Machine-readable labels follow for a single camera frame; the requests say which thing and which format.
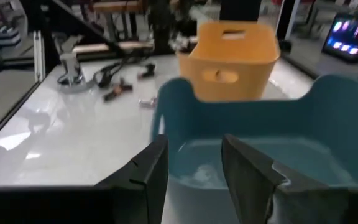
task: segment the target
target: glossy table surface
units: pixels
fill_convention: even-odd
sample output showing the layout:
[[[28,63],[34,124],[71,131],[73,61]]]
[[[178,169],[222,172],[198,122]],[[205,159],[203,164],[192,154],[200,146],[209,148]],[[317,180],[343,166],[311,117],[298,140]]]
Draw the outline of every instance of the glossy table surface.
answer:
[[[153,109],[141,108],[167,80],[179,74],[175,56],[154,57],[156,77],[137,81],[140,66],[115,78],[133,83],[133,93],[103,102],[103,91],[77,95],[58,91],[56,68],[0,131],[1,185],[93,185],[117,171],[149,143]],[[82,64],[86,77],[112,61]],[[312,81],[279,60],[264,98],[298,98]],[[167,198],[163,223],[174,223]]]

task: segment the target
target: white tabletop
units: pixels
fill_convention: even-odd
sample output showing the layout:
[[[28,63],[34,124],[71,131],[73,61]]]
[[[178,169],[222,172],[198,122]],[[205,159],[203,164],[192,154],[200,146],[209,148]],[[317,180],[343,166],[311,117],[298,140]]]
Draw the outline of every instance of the white tabletop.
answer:
[[[153,110],[140,108],[138,100],[156,96],[165,81],[178,76],[175,56],[150,60],[157,64],[157,76],[137,81],[142,68],[124,68],[118,76],[133,83],[134,91],[109,103],[97,87],[77,95],[60,93],[62,69],[56,68],[0,132],[0,185],[93,185],[143,150]],[[82,68],[91,77],[111,63],[84,63]],[[298,98],[312,81],[279,60],[270,83]],[[264,97],[284,98],[272,84]]]

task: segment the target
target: white table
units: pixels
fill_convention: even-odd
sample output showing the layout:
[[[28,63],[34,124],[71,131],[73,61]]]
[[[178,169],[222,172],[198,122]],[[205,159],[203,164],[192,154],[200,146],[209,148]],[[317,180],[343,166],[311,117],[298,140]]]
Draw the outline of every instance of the white table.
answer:
[[[56,68],[0,132],[0,186],[93,185],[143,150],[153,110],[140,108],[138,100],[156,96],[165,81],[178,76],[175,56],[150,60],[157,63],[157,76],[138,82],[141,68],[124,68],[119,75],[134,84],[134,92],[109,103],[103,102],[97,87],[77,95],[60,93],[62,68]],[[82,68],[91,77],[110,63],[85,63]],[[290,98],[304,95],[312,83],[281,60],[270,82]],[[264,97],[285,98],[281,91],[269,84]],[[177,223],[169,197],[163,223]]]

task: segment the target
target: teal plastic tub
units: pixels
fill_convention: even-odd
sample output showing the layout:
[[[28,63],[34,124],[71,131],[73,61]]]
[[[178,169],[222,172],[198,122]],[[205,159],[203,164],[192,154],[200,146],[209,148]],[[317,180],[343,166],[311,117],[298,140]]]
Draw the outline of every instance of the teal plastic tub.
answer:
[[[221,139],[232,134],[328,186],[358,185],[358,80],[328,75],[298,100],[204,103],[182,78],[161,87],[152,139],[169,140],[168,196],[181,222],[238,223]]]

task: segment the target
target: plastic container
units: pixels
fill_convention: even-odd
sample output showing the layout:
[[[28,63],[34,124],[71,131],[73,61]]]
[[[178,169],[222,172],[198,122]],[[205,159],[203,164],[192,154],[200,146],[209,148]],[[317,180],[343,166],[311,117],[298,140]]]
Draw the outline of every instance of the plastic container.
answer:
[[[178,217],[235,223],[221,163],[227,133],[328,186],[358,185],[358,80],[323,76],[298,100],[203,103],[177,78],[159,91],[152,139],[158,133],[169,140],[168,194]]]
[[[181,75],[203,101],[259,99],[280,56],[270,26],[255,22],[207,22],[191,54],[177,53]]]

